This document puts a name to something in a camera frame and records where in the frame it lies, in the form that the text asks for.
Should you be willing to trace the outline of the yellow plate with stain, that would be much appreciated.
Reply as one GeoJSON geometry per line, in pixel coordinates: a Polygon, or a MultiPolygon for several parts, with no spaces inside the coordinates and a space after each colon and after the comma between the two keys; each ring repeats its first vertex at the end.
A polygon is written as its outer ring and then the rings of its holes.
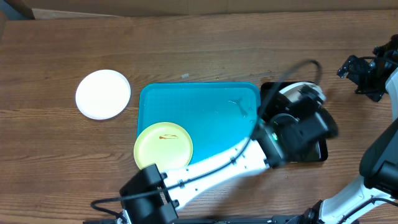
{"type": "Polygon", "coordinates": [[[189,165],[193,156],[193,142],[181,126],[160,122],[147,127],[134,144],[134,160],[143,169],[155,164],[160,171],[179,169],[189,165]]]}

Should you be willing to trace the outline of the white plate with red stain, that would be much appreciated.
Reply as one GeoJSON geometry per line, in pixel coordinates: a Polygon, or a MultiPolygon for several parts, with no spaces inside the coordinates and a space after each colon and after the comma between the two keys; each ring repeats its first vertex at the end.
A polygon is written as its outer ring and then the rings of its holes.
{"type": "Polygon", "coordinates": [[[106,120],[120,114],[131,98],[127,78],[115,70],[97,70],[78,85],[75,103],[90,119],[106,120]]]}

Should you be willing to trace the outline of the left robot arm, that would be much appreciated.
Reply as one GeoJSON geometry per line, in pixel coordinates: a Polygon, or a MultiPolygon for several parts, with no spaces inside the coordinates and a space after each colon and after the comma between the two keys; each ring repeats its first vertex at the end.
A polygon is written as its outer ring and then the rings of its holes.
{"type": "Polygon", "coordinates": [[[201,162],[179,169],[160,171],[151,164],[139,171],[120,190],[123,223],[170,223],[183,208],[201,193],[237,177],[256,175],[271,167],[299,162],[307,151],[322,138],[304,132],[306,124],[326,124],[320,116],[325,95],[316,86],[305,85],[299,90],[284,88],[279,92],[291,101],[289,112],[273,117],[270,123],[255,125],[251,137],[231,149],[201,162]],[[309,100],[315,107],[307,118],[292,116],[296,106],[309,100]]]}

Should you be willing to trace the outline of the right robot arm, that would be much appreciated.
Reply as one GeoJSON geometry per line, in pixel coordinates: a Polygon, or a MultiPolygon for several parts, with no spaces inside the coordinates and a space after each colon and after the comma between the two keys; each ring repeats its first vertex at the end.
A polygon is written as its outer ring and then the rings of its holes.
{"type": "Polygon", "coordinates": [[[357,84],[356,93],[378,102],[387,93],[392,124],[364,153],[359,175],[341,192],[321,200],[289,223],[357,223],[359,217],[397,200],[397,36],[376,46],[371,57],[351,55],[336,73],[357,84]]]}

